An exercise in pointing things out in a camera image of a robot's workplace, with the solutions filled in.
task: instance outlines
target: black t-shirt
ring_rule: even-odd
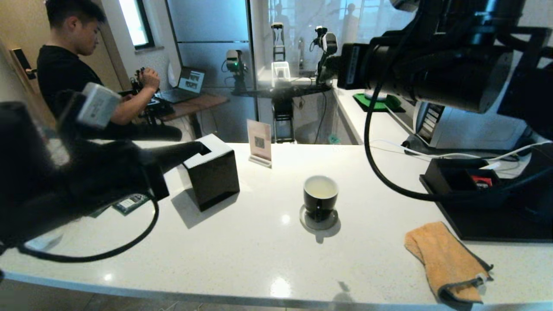
[[[77,55],[59,46],[43,45],[36,63],[40,91],[56,119],[61,116],[67,105],[66,102],[56,102],[58,92],[65,90],[81,92],[89,82],[103,85],[92,68],[83,63]],[[87,136],[121,138],[134,131],[132,124],[120,126],[110,122],[103,131],[94,132],[96,135],[91,134],[92,131],[87,131]]]

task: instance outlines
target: man's hand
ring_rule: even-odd
[[[140,81],[145,89],[152,89],[157,92],[159,88],[159,75],[152,68],[146,68],[140,74]]]

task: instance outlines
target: faucet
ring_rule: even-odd
[[[298,49],[300,49],[300,62],[299,62],[299,69],[300,72],[304,69],[304,49],[305,49],[305,41],[304,37],[300,37]]]

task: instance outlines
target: laptop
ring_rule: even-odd
[[[190,67],[182,67],[179,84],[174,89],[163,91],[157,99],[169,103],[179,103],[200,97],[205,71]]]

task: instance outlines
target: cloth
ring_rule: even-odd
[[[482,303],[477,286],[492,281],[488,265],[471,253],[443,222],[432,222],[407,232],[405,248],[426,269],[432,292],[444,304],[456,310],[470,310]]]
[[[60,91],[83,91],[86,84],[103,85],[100,77],[72,52],[59,46],[43,45],[37,63],[38,84],[46,104],[58,119],[67,102],[56,101]],[[81,135],[88,139],[131,139],[180,141],[182,132],[170,126],[137,126],[132,123],[117,125],[109,122],[105,129],[83,129]]]

